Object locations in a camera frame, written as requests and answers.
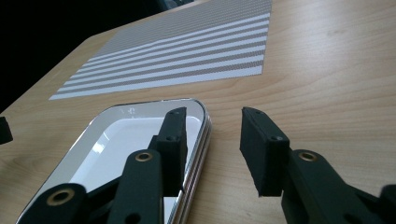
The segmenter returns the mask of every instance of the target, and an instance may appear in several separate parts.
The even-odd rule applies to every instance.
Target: white tray
[[[90,192],[119,177],[128,155],[148,148],[166,113],[182,106],[187,107],[186,192],[163,201],[164,223],[184,223],[211,131],[205,107],[194,99],[114,105],[106,109],[90,122],[24,211],[38,195],[56,185],[79,183]]]

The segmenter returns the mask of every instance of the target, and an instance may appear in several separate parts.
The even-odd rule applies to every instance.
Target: dark background
[[[164,0],[1,1],[0,113],[88,37],[167,9]]]

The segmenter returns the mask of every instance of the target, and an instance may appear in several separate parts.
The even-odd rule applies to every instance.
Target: striped paper
[[[212,0],[121,30],[50,99],[259,75],[271,4]]]

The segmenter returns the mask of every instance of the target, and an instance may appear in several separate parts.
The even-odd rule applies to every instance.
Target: white stripe
[[[185,63],[196,63],[196,62],[200,62],[200,61],[204,61],[204,60],[216,60],[221,57],[233,56],[233,55],[238,55],[238,54],[242,54],[242,53],[253,52],[256,50],[258,50],[257,47],[247,48],[247,49],[237,49],[237,50],[231,50],[231,51],[226,51],[226,52],[217,53],[217,54],[210,54],[210,55],[205,55],[205,56],[201,56],[201,57],[190,58],[190,59],[186,59],[186,60],[180,60],[180,61],[172,62],[172,63],[157,63],[155,65],[143,66],[143,67],[139,67],[136,69],[123,70],[123,71],[119,71],[119,72],[115,72],[115,73],[105,73],[105,74],[102,74],[100,76],[95,76],[95,77],[85,77],[85,78],[81,78],[81,79],[77,79],[77,80],[70,78],[68,81],[66,81],[64,83],[64,85],[96,80],[98,78],[114,77],[114,76],[119,76],[119,75],[131,74],[131,73],[135,73],[135,72],[147,71],[147,70],[151,70],[151,69],[164,68],[164,67],[168,67],[168,66],[172,66],[172,65],[176,65],[176,64],[181,66]],[[113,69],[107,68],[107,69],[103,69],[103,70],[92,71],[92,72],[87,73],[86,75],[92,75],[95,73],[104,73],[104,72],[108,72],[111,70],[113,70]]]
[[[251,31],[251,32],[248,32],[248,33],[242,33],[242,34],[238,34],[238,35],[229,35],[229,36],[225,36],[223,38],[207,40],[207,41],[204,41],[204,42],[195,43],[195,44],[188,45],[188,46],[182,46],[182,47],[173,48],[173,49],[156,51],[156,52],[149,53],[149,54],[146,54],[146,55],[141,55],[141,56],[138,56],[138,57],[133,57],[133,58],[128,58],[128,59],[124,59],[124,60],[119,60],[119,61],[116,61],[116,62],[113,62],[113,63],[102,63],[102,64],[99,64],[99,65],[96,65],[96,66],[93,66],[93,67],[89,67],[89,68],[85,68],[85,69],[81,68],[81,69],[78,70],[78,72],[89,71],[89,70],[92,70],[92,69],[97,69],[97,68],[106,67],[106,66],[110,66],[110,65],[116,65],[118,63],[127,63],[127,62],[130,62],[132,60],[144,59],[144,58],[147,58],[147,57],[150,57],[150,56],[159,55],[159,54],[165,54],[165,53],[169,54],[169,53],[172,53],[173,51],[177,51],[177,50],[183,50],[184,49],[184,50],[187,51],[190,48],[200,47],[200,46],[204,46],[204,45],[207,45],[207,44],[215,44],[215,43],[219,43],[219,42],[226,41],[226,40],[229,40],[229,39],[238,38],[238,37],[244,37],[244,36],[248,36],[248,35],[263,34],[263,33],[267,32],[267,31],[268,31],[268,28],[263,28],[263,29]],[[114,69],[119,69],[119,68],[117,66],[115,66],[115,67],[113,67],[111,69],[114,70]],[[75,76],[86,76],[86,74],[85,73],[79,73],[79,74],[75,74]]]
[[[215,67],[219,67],[219,66],[227,66],[227,65],[233,65],[233,64],[238,64],[238,63],[251,63],[251,62],[256,62],[256,61],[262,60],[262,56],[263,55],[258,55],[258,56],[247,57],[247,58],[242,58],[242,59],[234,59],[234,60],[230,60],[230,61],[219,62],[219,63],[201,64],[201,65],[196,65],[196,66],[191,66],[191,67],[186,67],[186,68],[178,68],[178,69],[162,71],[162,72],[157,72],[157,73],[150,73],[150,74],[135,76],[135,77],[116,78],[116,79],[111,79],[111,80],[107,80],[107,81],[82,84],[82,85],[72,86],[72,87],[62,87],[62,88],[60,88],[60,91],[71,91],[71,90],[77,90],[77,89],[81,89],[81,88],[89,88],[89,87],[95,87],[95,86],[100,86],[100,85],[127,82],[127,81],[133,81],[133,80],[149,78],[149,77],[161,78],[162,76],[167,76],[167,75],[172,75],[172,74],[177,74],[177,73],[193,72],[193,71],[199,71],[199,70],[203,70],[203,69],[207,69],[207,68],[215,68]]]
[[[129,49],[123,49],[123,50],[119,50],[119,51],[116,51],[116,52],[113,52],[113,53],[108,53],[106,55],[102,55],[102,56],[98,56],[98,57],[92,57],[92,58],[90,58],[88,60],[88,62],[99,60],[99,59],[102,59],[102,58],[105,58],[105,57],[108,57],[108,56],[112,56],[112,55],[116,55],[116,54],[119,54],[119,53],[124,53],[124,52],[128,52],[128,51],[142,49],[142,48],[145,48],[145,47],[153,46],[153,45],[158,44],[158,43],[178,40],[178,39],[181,39],[181,38],[187,38],[187,37],[192,36],[192,35],[199,35],[199,34],[202,34],[202,33],[215,31],[215,30],[218,30],[218,29],[222,29],[222,28],[233,26],[233,25],[241,24],[241,23],[244,23],[244,22],[255,21],[255,20],[260,20],[260,19],[266,19],[266,18],[269,18],[269,17],[270,17],[270,13],[266,13],[266,14],[263,14],[263,15],[260,15],[260,16],[244,19],[244,20],[241,20],[241,21],[230,22],[230,23],[227,23],[227,24],[223,24],[223,25],[220,25],[220,26],[207,28],[207,29],[204,29],[204,30],[192,32],[192,33],[185,34],[185,35],[178,35],[178,36],[175,36],[175,37],[170,37],[170,38],[166,38],[166,39],[162,39],[162,40],[157,40],[157,41],[154,41],[152,43],[141,45],[141,46],[138,46],[138,47],[129,48]]]
[[[183,84],[183,83],[209,81],[209,80],[216,80],[216,79],[229,78],[229,77],[246,77],[246,76],[259,75],[261,73],[262,73],[262,65],[257,66],[257,67],[241,68],[241,69],[237,69],[237,70],[235,69],[235,70],[231,70],[231,71],[223,71],[223,72],[217,72],[217,73],[212,73],[212,74],[203,74],[200,76],[193,76],[193,77],[178,77],[178,78],[173,78],[173,79],[131,84],[131,85],[126,85],[126,86],[110,87],[110,88],[98,89],[98,90],[92,90],[92,91],[75,91],[75,92],[69,92],[69,93],[64,93],[64,94],[55,94],[55,95],[52,95],[49,99],[57,100],[57,99],[64,99],[64,98],[70,98],[70,97],[95,95],[95,94],[117,92],[117,91],[131,91],[131,90],[139,90],[139,89],[145,89],[145,88],[177,85],[177,84]]]
[[[136,55],[136,54],[140,54],[140,53],[144,53],[144,52],[151,51],[151,50],[161,50],[161,49],[169,48],[169,47],[172,47],[172,46],[175,46],[175,45],[189,43],[189,42],[193,42],[193,41],[196,41],[196,40],[209,38],[209,37],[213,37],[213,36],[217,36],[217,35],[226,35],[226,34],[229,34],[229,33],[235,32],[235,31],[242,31],[242,30],[245,30],[245,29],[248,29],[248,28],[254,28],[254,27],[258,27],[258,26],[264,25],[264,24],[268,24],[268,22],[269,21],[263,21],[261,23],[253,23],[253,24],[249,24],[249,25],[244,26],[244,27],[236,27],[236,28],[233,28],[231,30],[215,32],[215,33],[212,33],[212,34],[209,34],[209,35],[196,36],[196,37],[190,38],[190,39],[181,39],[180,38],[178,41],[171,42],[169,44],[160,45],[160,46],[156,46],[156,47],[149,48],[149,49],[142,49],[142,50],[138,50],[138,51],[133,51],[133,52],[130,52],[130,53],[118,55],[116,57],[111,57],[111,58],[106,58],[106,59],[103,59],[103,60],[98,60],[98,61],[93,62],[93,63],[85,63],[85,64],[83,64],[81,70],[83,71],[84,67],[86,67],[86,66],[99,64],[99,63],[105,63],[105,62],[108,62],[108,61],[113,61],[113,60],[117,60],[117,59],[121,59],[121,58],[125,58],[125,57],[130,57],[130,56],[133,56],[133,55]]]

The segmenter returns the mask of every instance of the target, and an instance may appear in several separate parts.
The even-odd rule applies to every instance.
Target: light wood surface
[[[286,223],[280,198],[258,197],[239,151],[243,106],[348,184],[378,196],[396,183],[396,2],[274,0],[262,75],[50,101],[122,28],[84,41],[1,114],[14,140],[0,146],[0,223],[16,222],[97,114],[162,99],[196,98],[213,122],[188,223]]]

